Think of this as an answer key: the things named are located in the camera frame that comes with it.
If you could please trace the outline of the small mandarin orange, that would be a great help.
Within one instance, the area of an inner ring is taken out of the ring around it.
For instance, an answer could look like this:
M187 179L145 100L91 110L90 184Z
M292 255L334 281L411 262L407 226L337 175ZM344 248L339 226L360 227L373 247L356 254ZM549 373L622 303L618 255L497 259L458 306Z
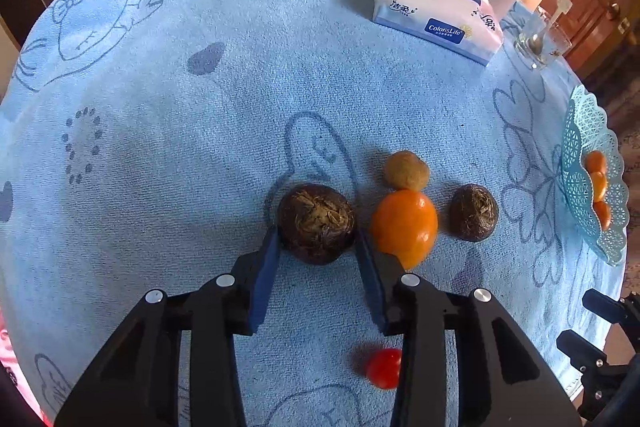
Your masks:
M608 170L606 157L600 150L592 150L585 156L585 168L590 174L596 172L605 174L606 170Z
M604 200L599 200L599 202L595 202L593 204L593 210L598 217L601 230L606 231L611 226L612 222L612 211L610 206Z

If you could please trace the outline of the red cherry tomato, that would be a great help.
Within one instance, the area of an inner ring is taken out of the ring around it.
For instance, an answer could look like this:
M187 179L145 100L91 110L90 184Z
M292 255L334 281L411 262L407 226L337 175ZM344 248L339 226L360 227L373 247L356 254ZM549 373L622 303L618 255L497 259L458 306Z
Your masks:
M374 352L366 367L369 383L378 389L396 389L399 385L401 358L402 352L396 348Z

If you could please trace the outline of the large orange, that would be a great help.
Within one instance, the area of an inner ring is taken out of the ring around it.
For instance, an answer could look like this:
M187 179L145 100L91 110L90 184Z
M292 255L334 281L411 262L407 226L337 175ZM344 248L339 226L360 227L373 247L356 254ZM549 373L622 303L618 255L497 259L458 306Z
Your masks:
M608 179L602 171L593 171L589 173L593 188L593 202L604 200L606 190L608 189Z

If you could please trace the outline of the dark brown water chestnut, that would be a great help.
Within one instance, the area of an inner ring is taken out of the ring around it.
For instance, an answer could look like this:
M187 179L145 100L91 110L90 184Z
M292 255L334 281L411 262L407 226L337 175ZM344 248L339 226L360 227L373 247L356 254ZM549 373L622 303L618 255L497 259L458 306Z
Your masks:
M494 233L498 219L498 204L486 187L465 184L454 192L449 204L449 230L458 239L484 241Z

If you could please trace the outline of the oval orange citrus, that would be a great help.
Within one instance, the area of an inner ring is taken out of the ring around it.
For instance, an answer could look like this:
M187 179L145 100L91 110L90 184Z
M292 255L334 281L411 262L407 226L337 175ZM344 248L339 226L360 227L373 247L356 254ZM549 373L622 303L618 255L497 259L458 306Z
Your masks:
M369 225L378 251L395 256L406 271L431 254L437 232L437 211L431 199L408 188L386 195Z

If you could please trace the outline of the tan longan fruit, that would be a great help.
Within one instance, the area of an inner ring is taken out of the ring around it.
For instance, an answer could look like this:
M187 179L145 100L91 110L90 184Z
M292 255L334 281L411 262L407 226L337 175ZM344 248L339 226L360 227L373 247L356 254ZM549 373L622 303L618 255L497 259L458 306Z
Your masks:
M431 170L411 150L400 150L388 156L384 164L386 183L395 190L422 191L430 179Z

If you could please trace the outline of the teal lattice fruit basket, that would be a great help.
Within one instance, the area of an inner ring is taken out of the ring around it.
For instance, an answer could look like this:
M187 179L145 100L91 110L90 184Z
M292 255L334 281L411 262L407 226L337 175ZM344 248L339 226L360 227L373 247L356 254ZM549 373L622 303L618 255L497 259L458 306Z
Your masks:
M582 238L608 265L624 261L629 190L624 161L608 116L585 87L576 87L564 120L561 180Z

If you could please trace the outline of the clear glass cup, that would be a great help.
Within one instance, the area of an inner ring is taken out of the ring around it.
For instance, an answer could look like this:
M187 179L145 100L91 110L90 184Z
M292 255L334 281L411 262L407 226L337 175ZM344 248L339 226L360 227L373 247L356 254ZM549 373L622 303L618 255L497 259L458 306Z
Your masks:
M550 20L551 15L538 6L515 39L516 55L530 70L549 66L572 47L560 25Z

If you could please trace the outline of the light blue printed towel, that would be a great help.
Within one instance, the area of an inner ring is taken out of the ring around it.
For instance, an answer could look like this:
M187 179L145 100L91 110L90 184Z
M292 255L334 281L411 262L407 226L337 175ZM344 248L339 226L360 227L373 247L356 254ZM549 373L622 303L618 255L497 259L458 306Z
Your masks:
M195 291L254 251L296 184L335 188L367 222L385 158L411 150L445 213L487 187L480 243L440 233L421 277L489 289L564 390L565 329L602 346L582 306L622 289L561 191L578 77L506 42L487 65L374 22L373 0L54 0L1 104L1 308L48 418L144 293Z

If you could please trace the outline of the metal spoon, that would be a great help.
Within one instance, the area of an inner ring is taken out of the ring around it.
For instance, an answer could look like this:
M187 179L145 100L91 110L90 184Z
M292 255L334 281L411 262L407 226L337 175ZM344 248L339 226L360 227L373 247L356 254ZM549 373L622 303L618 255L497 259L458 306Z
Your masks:
M552 30L557 29L561 31L560 26L558 25L558 19L561 15L565 15L568 13L573 3L570 0L556 0L556 8L554 12L548 16L547 18L540 18L540 23L536 24L536 26L529 33L526 43L530 52L532 52L536 57L543 58L546 55L549 56L558 56L567 50L567 46L559 46L555 45L554 49L549 48L548 51L544 50L544 40L552 40L550 37L550 32Z

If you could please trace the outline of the wooden door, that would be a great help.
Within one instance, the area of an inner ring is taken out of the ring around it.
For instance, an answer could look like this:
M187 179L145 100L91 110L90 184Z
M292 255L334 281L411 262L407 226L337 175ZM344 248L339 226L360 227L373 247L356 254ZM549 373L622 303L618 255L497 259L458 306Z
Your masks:
M623 43L638 20L639 0L570 0L572 7L558 24L570 40L565 61L586 79ZM549 13L556 0L542 0Z

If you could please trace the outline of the tissue pack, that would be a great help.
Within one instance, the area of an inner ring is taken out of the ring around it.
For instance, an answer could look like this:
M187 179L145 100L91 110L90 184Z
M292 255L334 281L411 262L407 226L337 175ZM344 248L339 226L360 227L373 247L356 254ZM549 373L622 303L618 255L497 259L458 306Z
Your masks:
M372 20L483 66L503 44L489 0L374 0Z

